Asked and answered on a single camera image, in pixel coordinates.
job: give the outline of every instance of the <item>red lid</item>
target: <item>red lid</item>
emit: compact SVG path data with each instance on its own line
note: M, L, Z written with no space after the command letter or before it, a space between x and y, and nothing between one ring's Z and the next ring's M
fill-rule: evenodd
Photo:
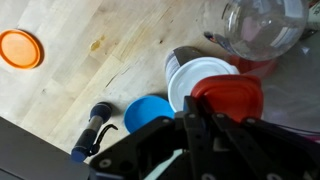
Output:
M211 76L198 82L191 96L237 122L245 117L261 118L262 115L263 93L260 80L255 76Z

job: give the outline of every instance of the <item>orange lid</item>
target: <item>orange lid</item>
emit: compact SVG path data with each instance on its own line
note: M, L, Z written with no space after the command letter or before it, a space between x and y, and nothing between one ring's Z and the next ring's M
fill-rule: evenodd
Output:
M37 66L41 58L37 41L21 30L7 30L0 35L0 55L9 65L20 69Z
M261 118L263 93L260 80L250 75L211 76L198 82L191 92L197 101L205 101L215 113L224 113L241 122L243 118Z

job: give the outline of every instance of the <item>clear glass container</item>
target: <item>clear glass container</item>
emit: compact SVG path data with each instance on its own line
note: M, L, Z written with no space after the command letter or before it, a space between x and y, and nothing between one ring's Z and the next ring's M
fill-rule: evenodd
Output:
M273 59L300 38L307 0L204 0L199 25L204 36L229 53L253 61Z

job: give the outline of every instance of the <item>screw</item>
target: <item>screw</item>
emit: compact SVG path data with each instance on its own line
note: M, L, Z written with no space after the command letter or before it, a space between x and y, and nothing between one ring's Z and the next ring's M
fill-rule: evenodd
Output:
M256 123L256 120L249 118L249 119L247 119L247 123L254 124L254 123Z
M110 159L104 159L100 161L99 166L100 168L108 168L112 164Z
M201 176L201 180L216 180L216 178L209 173L205 173Z
M224 114L217 114L218 118L224 118Z
M163 123L169 123L170 120L169 120L169 119L163 119L162 122L163 122Z
M278 174L269 173L267 175L267 180L282 180L282 178Z
M189 114L189 118L195 118L196 115L195 114Z

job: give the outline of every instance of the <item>wooden table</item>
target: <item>wooden table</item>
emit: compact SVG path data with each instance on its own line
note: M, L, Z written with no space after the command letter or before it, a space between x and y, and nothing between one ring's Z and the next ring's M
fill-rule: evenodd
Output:
M164 63L179 46L223 57L202 37L194 0L1 0L0 31L42 43L43 63L17 70L0 61L0 116L71 151L99 101L116 106L107 148L128 134L123 113L147 94L166 96Z

